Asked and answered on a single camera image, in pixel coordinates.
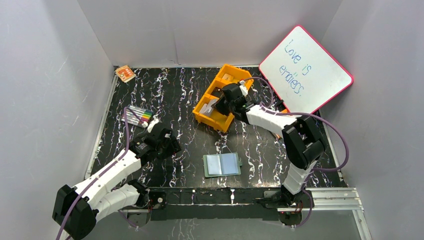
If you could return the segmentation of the silver card stack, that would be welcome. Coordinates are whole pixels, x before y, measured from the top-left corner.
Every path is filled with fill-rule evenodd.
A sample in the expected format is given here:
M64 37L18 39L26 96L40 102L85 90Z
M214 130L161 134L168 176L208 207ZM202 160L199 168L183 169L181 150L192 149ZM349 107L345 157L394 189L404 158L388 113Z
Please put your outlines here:
M209 101L209 103L204 103L203 106L201 107L199 113L210 117L212 112L214 111L214 105L215 103L218 101L218 99L214 98L212 100Z

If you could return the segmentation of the green card holder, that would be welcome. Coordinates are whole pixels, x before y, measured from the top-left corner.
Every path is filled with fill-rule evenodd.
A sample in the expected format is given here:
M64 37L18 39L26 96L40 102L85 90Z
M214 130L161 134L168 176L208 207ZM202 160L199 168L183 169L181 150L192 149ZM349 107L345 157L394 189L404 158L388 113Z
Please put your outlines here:
M217 178L241 175L243 165L236 152L203 155L205 178Z

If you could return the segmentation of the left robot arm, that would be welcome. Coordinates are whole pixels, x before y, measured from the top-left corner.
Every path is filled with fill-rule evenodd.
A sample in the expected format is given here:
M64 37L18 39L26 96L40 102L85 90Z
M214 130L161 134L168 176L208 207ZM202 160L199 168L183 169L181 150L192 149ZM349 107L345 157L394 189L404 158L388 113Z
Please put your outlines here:
M160 121L153 121L147 131L128 143L118 157L88 179L56 194L52 218L59 224L57 239L62 233L81 240L97 222L124 207L145 208L152 205L150 190L137 179L123 186L118 184L128 175L154 160L165 160L181 151L173 130Z

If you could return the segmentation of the yellow three-compartment bin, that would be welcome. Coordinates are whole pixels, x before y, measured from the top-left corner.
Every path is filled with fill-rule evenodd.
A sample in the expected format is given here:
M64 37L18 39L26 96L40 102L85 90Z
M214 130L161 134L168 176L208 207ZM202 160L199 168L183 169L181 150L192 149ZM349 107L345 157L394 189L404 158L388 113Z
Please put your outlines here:
M195 120L212 127L216 131L226 133L234 120L234 115L231 113L228 115L221 114L215 109L215 104L223 96L222 88L230 83L237 84L243 81L244 86L249 90L254 82L252 79L248 80L251 76L247 70L224 64L194 107L192 113Z

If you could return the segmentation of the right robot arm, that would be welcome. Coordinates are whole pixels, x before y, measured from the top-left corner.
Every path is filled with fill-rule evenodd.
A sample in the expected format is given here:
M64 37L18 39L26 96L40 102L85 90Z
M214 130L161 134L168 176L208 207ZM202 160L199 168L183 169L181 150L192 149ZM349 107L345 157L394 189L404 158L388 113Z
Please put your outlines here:
M216 111L225 116L232 114L241 122L282 137L290 166L281 186L281 199L286 206L295 207L302 199L307 177L326 150L312 115L275 112L248 101L246 88L238 83L230 83L221 91L220 98L212 105Z

